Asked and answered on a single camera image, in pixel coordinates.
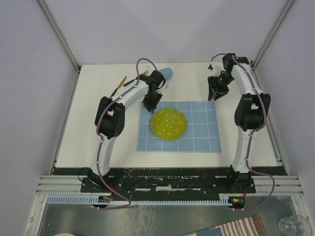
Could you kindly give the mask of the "orange fork green handle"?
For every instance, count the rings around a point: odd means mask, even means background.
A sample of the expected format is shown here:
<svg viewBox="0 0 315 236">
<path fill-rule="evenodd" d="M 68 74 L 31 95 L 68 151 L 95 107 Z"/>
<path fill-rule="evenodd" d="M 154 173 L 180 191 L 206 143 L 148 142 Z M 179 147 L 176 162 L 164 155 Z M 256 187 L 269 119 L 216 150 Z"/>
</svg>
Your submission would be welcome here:
<svg viewBox="0 0 315 236">
<path fill-rule="evenodd" d="M 148 73 L 149 73 L 149 70 L 146 70 L 146 71 L 144 71 L 142 74 L 143 74 L 143 75 L 147 75 Z M 124 83 L 123 86 L 126 87 L 126 86 L 128 86 L 129 84 L 131 84 L 131 83 L 132 83 L 133 81 L 135 81 L 135 80 L 137 80 L 137 79 L 130 80 L 130 81 Z"/>
</svg>

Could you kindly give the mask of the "green dotted plate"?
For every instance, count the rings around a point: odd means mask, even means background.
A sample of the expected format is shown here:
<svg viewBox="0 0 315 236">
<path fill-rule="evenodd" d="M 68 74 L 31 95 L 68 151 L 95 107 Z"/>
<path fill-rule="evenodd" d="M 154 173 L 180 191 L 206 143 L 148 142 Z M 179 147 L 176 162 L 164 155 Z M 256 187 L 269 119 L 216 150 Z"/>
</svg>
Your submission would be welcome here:
<svg viewBox="0 0 315 236">
<path fill-rule="evenodd" d="M 181 138 L 188 126 L 185 115 L 175 108 L 164 108 L 153 115 L 150 129 L 161 140 L 173 141 Z"/>
</svg>

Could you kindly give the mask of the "aluminium frame rail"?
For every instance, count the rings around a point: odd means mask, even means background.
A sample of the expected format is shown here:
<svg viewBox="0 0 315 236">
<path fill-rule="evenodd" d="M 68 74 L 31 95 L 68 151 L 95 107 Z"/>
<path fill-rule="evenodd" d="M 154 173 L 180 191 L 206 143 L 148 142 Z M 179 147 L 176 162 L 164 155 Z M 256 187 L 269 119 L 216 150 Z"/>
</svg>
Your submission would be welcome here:
<svg viewBox="0 0 315 236">
<path fill-rule="evenodd" d="M 281 26 L 289 15 L 291 9 L 293 8 L 296 0 L 285 0 L 283 6 L 281 7 L 279 13 L 274 20 L 271 29 L 269 30 L 267 36 L 265 37 L 261 47 L 258 50 L 258 53 L 255 59 L 252 62 L 252 69 L 255 70 L 261 64 L 263 57 L 267 53 L 268 48 L 275 39 L 277 33 L 279 32 Z"/>
</svg>

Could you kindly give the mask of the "cream round object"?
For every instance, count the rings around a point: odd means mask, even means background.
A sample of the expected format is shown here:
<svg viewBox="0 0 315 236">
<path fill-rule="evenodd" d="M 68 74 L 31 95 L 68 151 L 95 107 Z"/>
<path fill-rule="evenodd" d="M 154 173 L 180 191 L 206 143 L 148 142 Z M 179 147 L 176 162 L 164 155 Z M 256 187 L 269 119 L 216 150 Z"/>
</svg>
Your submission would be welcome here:
<svg viewBox="0 0 315 236">
<path fill-rule="evenodd" d="M 60 234 L 56 234 L 54 236 L 74 236 L 73 234 L 69 234 L 69 233 L 60 233 Z"/>
</svg>

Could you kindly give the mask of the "blue cup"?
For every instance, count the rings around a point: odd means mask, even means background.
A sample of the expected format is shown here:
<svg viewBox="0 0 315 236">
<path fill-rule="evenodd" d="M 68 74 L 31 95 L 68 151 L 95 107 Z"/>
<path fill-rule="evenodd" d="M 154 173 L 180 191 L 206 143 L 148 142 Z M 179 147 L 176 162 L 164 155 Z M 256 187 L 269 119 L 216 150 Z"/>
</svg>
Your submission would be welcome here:
<svg viewBox="0 0 315 236">
<path fill-rule="evenodd" d="M 163 68 L 159 72 L 166 80 L 170 79 L 173 75 L 173 70 L 170 67 Z"/>
</svg>

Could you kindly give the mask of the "blue checked cloth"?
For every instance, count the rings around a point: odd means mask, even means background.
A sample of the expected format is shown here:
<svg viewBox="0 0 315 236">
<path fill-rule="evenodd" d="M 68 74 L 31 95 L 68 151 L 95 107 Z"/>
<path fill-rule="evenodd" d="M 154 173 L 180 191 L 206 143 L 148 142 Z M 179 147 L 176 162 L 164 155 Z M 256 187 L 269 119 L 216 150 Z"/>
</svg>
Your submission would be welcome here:
<svg viewBox="0 0 315 236">
<path fill-rule="evenodd" d="M 165 108 L 184 114 L 188 122 L 186 132 L 174 141 L 160 139 L 150 128 L 154 115 L 141 107 L 137 151 L 221 152 L 214 102 L 159 102 L 156 112 Z"/>
</svg>

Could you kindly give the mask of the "orange knife green handle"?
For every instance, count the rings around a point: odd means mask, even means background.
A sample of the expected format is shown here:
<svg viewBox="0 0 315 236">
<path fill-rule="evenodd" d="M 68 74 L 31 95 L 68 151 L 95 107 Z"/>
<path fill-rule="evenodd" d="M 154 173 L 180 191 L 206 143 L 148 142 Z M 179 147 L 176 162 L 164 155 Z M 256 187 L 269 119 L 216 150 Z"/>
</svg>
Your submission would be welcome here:
<svg viewBox="0 0 315 236">
<path fill-rule="evenodd" d="M 113 96 L 116 94 L 117 90 L 120 89 L 120 88 L 123 86 L 123 84 L 125 83 L 126 79 L 127 79 L 127 76 L 125 76 L 125 77 L 122 79 L 122 81 L 121 81 L 121 82 L 119 83 L 119 85 L 115 88 L 115 90 L 112 92 L 112 94 L 111 94 L 110 97 L 113 97 Z"/>
</svg>

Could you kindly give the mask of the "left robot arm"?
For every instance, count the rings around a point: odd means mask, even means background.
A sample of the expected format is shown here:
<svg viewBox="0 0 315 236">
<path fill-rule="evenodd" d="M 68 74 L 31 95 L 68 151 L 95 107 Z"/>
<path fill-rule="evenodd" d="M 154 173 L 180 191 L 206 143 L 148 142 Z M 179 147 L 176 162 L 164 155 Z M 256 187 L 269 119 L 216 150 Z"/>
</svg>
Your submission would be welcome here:
<svg viewBox="0 0 315 236">
<path fill-rule="evenodd" d="M 114 143 L 125 127 L 126 110 L 138 99 L 143 98 L 143 107 L 153 113 L 162 98 L 159 91 L 173 75 L 171 68 L 154 70 L 150 75 L 141 74 L 115 91 L 111 97 L 102 97 L 95 117 L 96 134 L 99 136 L 96 160 L 91 166 L 88 178 L 92 187 L 105 191 L 109 180 L 105 176 L 110 170 L 110 158 Z"/>
</svg>

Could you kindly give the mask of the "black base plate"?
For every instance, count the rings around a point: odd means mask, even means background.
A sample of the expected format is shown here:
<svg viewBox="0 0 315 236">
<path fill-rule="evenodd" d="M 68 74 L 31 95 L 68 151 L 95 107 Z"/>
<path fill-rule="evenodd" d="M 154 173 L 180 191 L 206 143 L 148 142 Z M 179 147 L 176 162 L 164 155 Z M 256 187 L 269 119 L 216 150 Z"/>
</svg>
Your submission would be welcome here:
<svg viewBox="0 0 315 236">
<path fill-rule="evenodd" d="M 112 187 L 127 196 L 136 192 L 188 191 L 190 193 L 247 194 L 255 193 L 251 172 L 235 172 L 231 167 L 219 168 L 111 168 L 103 177 L 83 171 L 81 192 L 109 193 Z"/>
</svg>

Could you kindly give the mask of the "clear glass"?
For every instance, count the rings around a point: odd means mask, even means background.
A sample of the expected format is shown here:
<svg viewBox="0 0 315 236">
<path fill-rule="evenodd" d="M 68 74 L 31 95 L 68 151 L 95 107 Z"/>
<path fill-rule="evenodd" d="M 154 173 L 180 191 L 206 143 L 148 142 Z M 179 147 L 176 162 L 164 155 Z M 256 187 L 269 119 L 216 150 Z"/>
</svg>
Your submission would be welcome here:
<svg viewBox="0 0 315 236">
<path fill-rule="evenodd" d="M 279 229 L 286 236 L 312 236 L 312 227 L 305 217 L 292 215 L 279 221 Z"/>
</svg>

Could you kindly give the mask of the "striped folded cloth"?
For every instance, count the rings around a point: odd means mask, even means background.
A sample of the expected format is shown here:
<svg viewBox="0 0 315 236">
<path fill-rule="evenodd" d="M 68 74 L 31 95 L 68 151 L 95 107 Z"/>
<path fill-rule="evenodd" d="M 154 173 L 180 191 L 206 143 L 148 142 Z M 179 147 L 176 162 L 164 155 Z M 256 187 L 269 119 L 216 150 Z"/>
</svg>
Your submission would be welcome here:
<svg viewBox="0 0 315 236">
<path fill-rule="evenodd" d="M 186 236 L 267 236 L 268 233 L 262 219 L 249 216 L 221 225 L 188 233 Z"/>
</svg>

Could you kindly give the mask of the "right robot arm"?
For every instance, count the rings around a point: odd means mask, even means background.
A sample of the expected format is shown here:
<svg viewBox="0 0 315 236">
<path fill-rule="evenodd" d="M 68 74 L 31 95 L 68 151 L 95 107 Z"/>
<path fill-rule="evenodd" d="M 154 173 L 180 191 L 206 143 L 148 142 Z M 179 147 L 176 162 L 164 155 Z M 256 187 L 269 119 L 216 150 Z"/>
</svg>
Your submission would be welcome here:
<svg viewBox="0 0 315 236">
<path fill-rule="evenodd" d="M 241 98 L 234 114 L 238 127 L 238 142 L 234 160 L 226 179 L 226 188 L 238 192 L 252 183 L 251 157 L 255 136 L 267 122 L 271 96 L 263 93 L 250 72 L 247 57 L 238 57 L 235 53 L 219 53 L 222 56 L 223 71 L 219 75 L 208 77 L 209 101 L 216 101 L 229 92 L 229 84 L 236 82 Z"/>
</svg>

